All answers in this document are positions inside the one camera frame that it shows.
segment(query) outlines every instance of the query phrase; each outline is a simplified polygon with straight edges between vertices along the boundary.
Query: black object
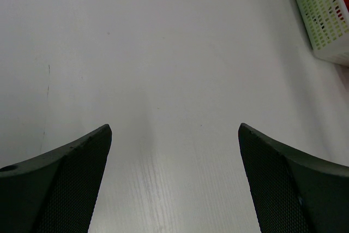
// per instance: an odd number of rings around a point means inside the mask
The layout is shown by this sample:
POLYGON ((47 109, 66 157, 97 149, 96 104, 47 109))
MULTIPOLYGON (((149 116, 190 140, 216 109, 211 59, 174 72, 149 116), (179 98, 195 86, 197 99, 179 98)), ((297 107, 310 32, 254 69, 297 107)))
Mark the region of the black object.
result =
POLYGON ((239 143, 262 233, 349 232, 349 168, 246 124, 239 143))
POLYGON ((109 125, 104 125, 65 146, 0 169, 0 232, 87 232, 111 135, 109 125))

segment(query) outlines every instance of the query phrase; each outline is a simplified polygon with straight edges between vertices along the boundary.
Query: table surface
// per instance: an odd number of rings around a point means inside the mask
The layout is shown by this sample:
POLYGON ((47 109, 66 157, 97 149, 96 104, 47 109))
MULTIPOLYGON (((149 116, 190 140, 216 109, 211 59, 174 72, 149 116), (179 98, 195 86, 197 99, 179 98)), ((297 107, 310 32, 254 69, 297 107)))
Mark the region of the table surface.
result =
POLYGON ((349 70, 294 0, 0 0, 1 166, 113 130, 90 226, 259 232, 246 122, 349 165, 349 70))

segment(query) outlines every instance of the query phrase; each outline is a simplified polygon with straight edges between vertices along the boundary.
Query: black textured pad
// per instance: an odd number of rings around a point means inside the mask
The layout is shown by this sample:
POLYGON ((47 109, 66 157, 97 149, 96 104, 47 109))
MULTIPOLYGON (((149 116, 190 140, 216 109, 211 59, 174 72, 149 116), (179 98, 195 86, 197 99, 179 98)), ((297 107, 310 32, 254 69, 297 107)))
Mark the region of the black textured pad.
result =
POLYGON ((262 233, 311 232, 283 156, 246 125, 239 142, 262 233))
POLYGON ((87 232, 111 144, 104 125, 0 169, 0 232, 87 232))

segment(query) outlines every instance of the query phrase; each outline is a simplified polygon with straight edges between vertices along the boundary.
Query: perforated basket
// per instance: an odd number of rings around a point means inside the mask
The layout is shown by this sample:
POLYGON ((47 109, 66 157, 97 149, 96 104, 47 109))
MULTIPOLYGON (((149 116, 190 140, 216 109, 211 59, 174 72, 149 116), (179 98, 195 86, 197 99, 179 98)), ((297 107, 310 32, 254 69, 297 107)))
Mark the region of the perforated basket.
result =
POLYGON ((349 12, 344 0, 297 0, 316 57, 349 65, 349 12))

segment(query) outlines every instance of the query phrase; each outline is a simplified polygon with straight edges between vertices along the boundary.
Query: white plastic basket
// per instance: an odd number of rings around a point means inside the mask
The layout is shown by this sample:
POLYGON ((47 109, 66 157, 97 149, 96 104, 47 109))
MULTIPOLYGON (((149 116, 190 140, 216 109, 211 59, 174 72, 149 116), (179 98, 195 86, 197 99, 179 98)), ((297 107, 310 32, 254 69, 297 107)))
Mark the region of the white plastic basket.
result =
POLYGON ((344 0, 297 0, 316 57, 349 65, 349 12, 344 0))

